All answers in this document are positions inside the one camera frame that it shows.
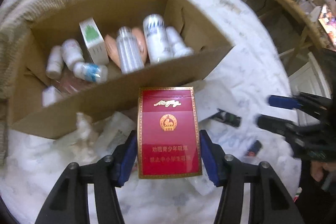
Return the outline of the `person's right hand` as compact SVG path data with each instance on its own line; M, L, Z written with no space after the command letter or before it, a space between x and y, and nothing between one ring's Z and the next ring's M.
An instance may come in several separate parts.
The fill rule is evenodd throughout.
M320 182L323 179L323 172L334 172L336 169L336 162L319 162L312 161L310 163L310 175L316 182Z

